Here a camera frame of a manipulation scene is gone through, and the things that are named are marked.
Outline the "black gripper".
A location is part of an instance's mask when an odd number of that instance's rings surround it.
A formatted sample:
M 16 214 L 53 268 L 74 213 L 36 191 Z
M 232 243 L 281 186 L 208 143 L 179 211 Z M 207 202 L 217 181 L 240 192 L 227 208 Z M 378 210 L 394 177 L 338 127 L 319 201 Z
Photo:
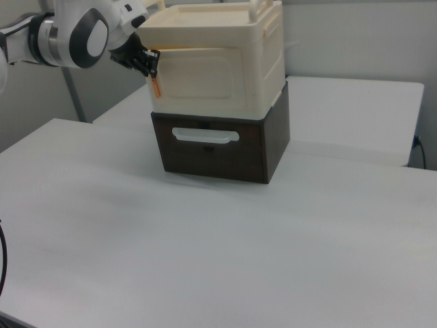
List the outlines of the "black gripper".
M 109 52 L 111 60 L 123 67 L 138 70 L 145 77 L 156 77 L 160 52 L 147 50 L 138 35 L 131 35 L 123 45 Z

